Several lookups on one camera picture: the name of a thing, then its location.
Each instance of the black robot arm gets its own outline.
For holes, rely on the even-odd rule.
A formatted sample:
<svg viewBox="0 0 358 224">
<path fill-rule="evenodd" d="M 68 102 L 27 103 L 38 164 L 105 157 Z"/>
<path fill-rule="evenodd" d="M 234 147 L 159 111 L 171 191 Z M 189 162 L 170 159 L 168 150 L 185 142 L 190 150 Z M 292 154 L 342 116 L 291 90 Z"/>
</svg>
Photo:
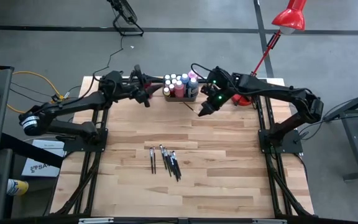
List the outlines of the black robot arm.
<svg viewBox="0 0 358 224">
<path fill-rule="evenodd" d="M 208 95 L 208 98 L 201 104 L 203 109 L 198 116 L 214 113 L 235 94 L 244 97 L 266 96 L 294 104 L 298 112 L 282 123 L 275 123 L 269 130 L 267 138 L 274 146 L 281 144 L 286 133 L 304 123 L 313 124 L 321 119 L 324 104 L 306 88 L 274 85 L 240 73 L 230 75 L 219 67 L 210 71 L 207 82 L 201 92 Z"/>
<path fill-rule="evenodd" d="M 74 124 L 57 121 L 55 118 L 84 110 L 109 109 L 113 102 L 117 103 L 126 98 L 135 99 L 138 103 L 144 103 L 146 107 L 149 107 L 150 95 L 161 85 L 146 88 L 148 84 L 147 76 L 142 74 L 138 65 L 135 66 L 126 82 L 121 72 L 112 71 L 100 78 L 98 91 L 78 99 L 33 106 L 28 112 L 19 116 L 20 125 L 29 136 L 39 136 L 45 133 L 70 134 L 81 136 L 87 142 L 97 141 L 99 133 L 91 121 Z"/>
</svg>

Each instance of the concrete floor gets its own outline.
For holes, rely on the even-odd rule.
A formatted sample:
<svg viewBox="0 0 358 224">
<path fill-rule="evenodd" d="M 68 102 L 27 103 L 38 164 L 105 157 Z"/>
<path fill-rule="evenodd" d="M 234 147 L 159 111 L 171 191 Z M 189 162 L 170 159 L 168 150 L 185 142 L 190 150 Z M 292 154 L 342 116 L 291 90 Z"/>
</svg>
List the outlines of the concrete floor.
<svg viewBox="0 0 358 224">
<path fill-rule="evenodd" d="M 287 5 L 286 0 L 260 0 L 264 27 Z M 253 0 L 129 0 L 143 27 L 258 29 Z M 305 7 L 307 29 L 358 30 L 358 0 L 313 0 Z M 0 0 L 0 23 L 54 26 L 111 27 L 113 14 L 103 0 Z M 30 32 L 0 30 L 0 65 L 29 70 L 48 77 L 61 92 L 80 85 L 84 75 L 105 66 L 119 49 L 115 32 Z M 219 65 L 229 72 L 250 72 L 262 55 L 259 34 L 146 33 L 123 41 L 124 50 L 111 68 L 128 74 L 139 63 L 149 75 L 186 72 L 192 62 Z M 358 35 L 283 36 L 270 54 L 273 75 L 287 85 L 308 87 L 325 103 L 324 111 L 358 96 Z M 265 66 L 259 71 L 266 77 Z M 15 75 L 16 83 L 48 94 L 52 89 L 37 77 Z M 45 96 L 19 91 L 38 100 Z M 34 102 L 11 93 L 9 103 L 27 110 Z M 17 114 L 7 111 L 4 131 L 26 139 Z M 358 180 L 344 183 L 342 176 L 357 171 L 342 124 L 324 124 L 303 143 L 309 187 L 315 213 L 325 218 L 358 221 Z M 23 158 L 17 159 L 19 176 Z M 44 190 L 16 200 L 14 215 L 40 215 L 54 179 L 39 179 Z"/>
</svg>

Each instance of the tripod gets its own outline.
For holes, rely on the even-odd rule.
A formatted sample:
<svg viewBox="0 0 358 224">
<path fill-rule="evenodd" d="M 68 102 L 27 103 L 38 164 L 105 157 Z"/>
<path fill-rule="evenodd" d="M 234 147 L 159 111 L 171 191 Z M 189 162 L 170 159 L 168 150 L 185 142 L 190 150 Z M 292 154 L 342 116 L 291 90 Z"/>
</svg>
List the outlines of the tripod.
<svg viewBox="0 0 358 224">
<path fill-rule="evenodd" d="M 137 17 L 131 6 L 126 0 L 107 0 L 107 2 L 110 3 L 111 8 L 118 12 L 118 15 L 113 20 L 112 25 L 118 33 L 123 37 L 133 37 L 133 36 L 143 36 L 143 29 L 136 23 Z M 140 34 L 125 34 L 125 32 L 122 31 L 122 27 L 117 26 L 118 19 L 122 17 L 129 25 L 135 25 L 140 31 Z"/>
</svg>

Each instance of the yellow cable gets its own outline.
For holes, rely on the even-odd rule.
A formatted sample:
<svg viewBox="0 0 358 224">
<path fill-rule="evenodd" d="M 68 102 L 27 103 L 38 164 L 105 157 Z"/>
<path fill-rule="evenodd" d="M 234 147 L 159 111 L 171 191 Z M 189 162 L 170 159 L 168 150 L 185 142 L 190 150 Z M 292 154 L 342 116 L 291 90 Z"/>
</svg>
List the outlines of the yellow cable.
<svg viewBox="0 0 358 224">
<path fill-rule="evenodd" d="M 43 75 L 40 75 L 40 74 L 35 73 L 35 72 L 29 72 L 29 71 L 14 72 L 13 75 L 15 75 L 15 74 L 23 74 L 23 73 L 24 73 L 24 74 L 36 75 L 36 76 L 38 76 L 38 77 L 40 77 L 40 78 L 43 78 L 45 81 L 47 81 L 47 82 L 49 83 L 49 85 L 53 88 L 53 90 L 55 90 L 55 92 L 57 93 L 57 95 L 61 96 L 60 93 L 59 93 L 59 91 L 57 91 L 57 89 L 55 88 L 55 86 L 52 84 L 52 82 L 49 81 L 49 79 L 47 79 L 47 78 L 44 77 Z M 11 105 L 9 105 L 9 104 L 7 104 L 6 106 L 7 106 L 9 109 L 15 111 L 16 113 L 21 113 L 21 114 L 25 113 L 25 111 L 19 111 L 19 110 L 13 108 L 13 107 L 12 107 Z"/>
</svg>

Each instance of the wooden tabletop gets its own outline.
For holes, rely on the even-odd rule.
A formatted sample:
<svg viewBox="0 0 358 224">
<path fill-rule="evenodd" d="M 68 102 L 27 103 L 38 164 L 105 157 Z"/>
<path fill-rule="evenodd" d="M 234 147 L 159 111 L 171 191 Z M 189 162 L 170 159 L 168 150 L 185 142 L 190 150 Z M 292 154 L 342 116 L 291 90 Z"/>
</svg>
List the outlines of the wooden tabletop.
<svg viewBox="0 0 358 224">
<path fill-rule="evenodd" d="M 81 95 L 90 82 L 91 77 L 84 77 Z M 268 82 L 283 85 L 280 78 Z M 188 104 L 199 111 L 205 99 L 200 93 L 196 102 Z M 109 110 L 108 145 L 100 162 L 92 216 L 273 217 L 257 137 L 258 115 L 252 106 L 235 107 L 228 101 L 219 111 L 199 118 L 183 103 L 166 102 L 160 91 L 150 105 L 122 100 Z M 286 102 L 272 100 L 272 107 L 276 122 L 291 115 Z M 76 113 L 74 122 L 91 117 L 92 111 Z M 179 182 L 165 170 L 159 150 L 157 173 L 151 173 L 149 147 L 158 149 L 159 144 L 177 153 Z M 83 152 L 76 152 L 63 161 L 51 212 L 61 208 L 78 186 L 83 157 Z M 283 155 L 283 164 L 289 189 L 313 213 L 302 164 L 289 154 Z M 284 212 L 281 191 L 279 201 Z"/>
</svg>

